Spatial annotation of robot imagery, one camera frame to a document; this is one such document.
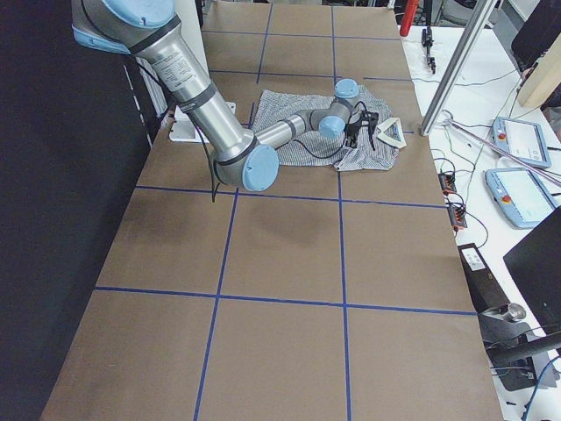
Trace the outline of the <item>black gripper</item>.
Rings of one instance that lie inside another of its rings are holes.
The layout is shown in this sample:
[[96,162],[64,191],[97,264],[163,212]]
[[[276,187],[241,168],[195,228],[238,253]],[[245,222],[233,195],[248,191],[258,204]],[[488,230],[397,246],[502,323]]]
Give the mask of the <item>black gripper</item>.
[[351,117],[350,121],[346,124],[344,129],[345,145],[351,147],[358,146],[358,135],[363,124],[363,117],[361,114],[356,114]]

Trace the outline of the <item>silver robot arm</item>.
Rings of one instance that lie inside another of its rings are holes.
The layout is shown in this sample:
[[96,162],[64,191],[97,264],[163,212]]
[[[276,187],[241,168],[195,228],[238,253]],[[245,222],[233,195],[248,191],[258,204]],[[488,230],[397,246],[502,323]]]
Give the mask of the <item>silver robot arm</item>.
[[174,2],[73,1],[71,6],[80,45],[148,61],[181,111],[213,146],[209,170],[223,184],[268,189],[279,172],[278,148],[305,132],[334,139],[359,121],[358,84],[343,79],[328,108],[297,111],[253,132],[238,122],[182,37]]

